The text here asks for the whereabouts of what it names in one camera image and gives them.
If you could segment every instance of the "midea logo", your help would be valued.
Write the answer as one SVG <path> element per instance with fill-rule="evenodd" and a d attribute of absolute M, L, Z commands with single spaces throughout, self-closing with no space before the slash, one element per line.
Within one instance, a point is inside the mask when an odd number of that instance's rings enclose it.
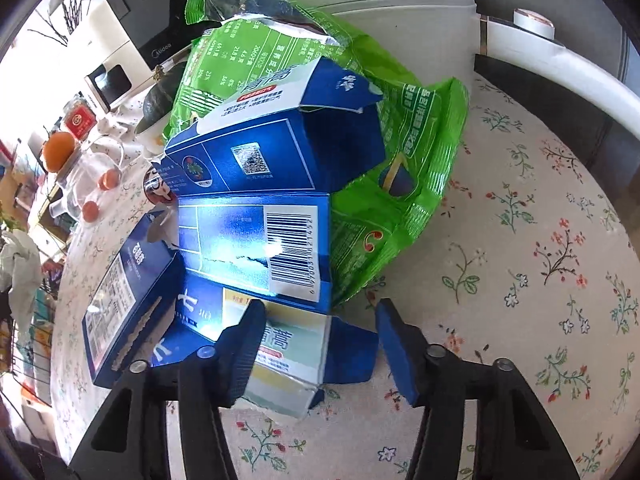
<path fill-rule="evenodd" d="M 160 57 L 160 54 L 162 54 L 168 48 L 171 48 L 171 43 L 167 43 L 165 46 L 163 46 L 161 48 L 153 49 L 152 52 L 151 52 L 151 57 L 153 59 L 158 59 Z"/>

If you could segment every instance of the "white wall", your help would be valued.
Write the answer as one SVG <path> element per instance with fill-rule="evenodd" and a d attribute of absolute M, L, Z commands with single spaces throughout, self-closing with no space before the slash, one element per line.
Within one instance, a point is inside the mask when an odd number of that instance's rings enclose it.
<path fill-rule="evenodd" d="M 88 1 L 82 1 L 83 9 Z M 48 2 L 43 0 L 38 6 L 43 16 L 47 15 Z M 51 19 L 57 30 L 68 36 L 62 7 Z M 33 132 L 46 136 L 43 125 L 50 129 L 62 115 L 63 106 L 80 89 L 78 81 L 68 76 L 73 59 L 67 49 L 28 28 L 52 35 L 34 12 L 0 62 L 0 140 L 10 150 L 18 138 L 26 142 Z"/>

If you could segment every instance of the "table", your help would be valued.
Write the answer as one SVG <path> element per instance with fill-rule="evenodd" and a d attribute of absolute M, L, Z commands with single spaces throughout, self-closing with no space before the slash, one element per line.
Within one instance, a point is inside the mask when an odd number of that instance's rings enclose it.
<path fill-rule="evenodd" d="M 124 173 L 107 221 L 76 233 L 60 288 L 52 357 L 56 434 L 69 460 L 107 394 L 91 384 L 81 319 L 120 245 L 151 204 L 146 162 Z M 337 309 L 374 326 L 390 297 L 430 342 L 460 357 L 511 358 L 563 437 L 582 478 L 608 478 L 640 429 L 635 350 L 640 262 L 599 186 L 536 117 L 479 76 L 446 196 L 420 239 Z M 241 479 L 403 478 L 422 410 L 398 394 L 382 353 L 364 384 L 329 385 L 296 424 L 223 410 Z M 473 464 L 468 404 L 460 480 Z M 172 476 L 184 477 L 168 405 Z"/>

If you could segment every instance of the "qr code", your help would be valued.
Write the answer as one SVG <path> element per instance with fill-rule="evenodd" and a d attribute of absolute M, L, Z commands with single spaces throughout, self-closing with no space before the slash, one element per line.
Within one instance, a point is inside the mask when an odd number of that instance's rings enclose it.
<path fill-rule="evenodd" d="M 245 175 L 271 173 L 260 151 L 260 144 L 257 142 L 235 146 L 231 151 Z"/>

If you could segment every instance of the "dark green squash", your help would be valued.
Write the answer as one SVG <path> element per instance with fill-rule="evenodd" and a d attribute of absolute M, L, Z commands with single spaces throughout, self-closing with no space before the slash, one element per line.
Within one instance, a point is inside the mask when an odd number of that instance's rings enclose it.
<path fill-rule="evenodd" d="M 183 61 L 173 66 L 168 72 L 159 74 L 158 82 L 146 94 L 142 105 L 142 113 L 146 124 L 155 124 L 167 115 L 174 106 L 175 95 L 182 80 L 182 74 L 187 66 Z"/>

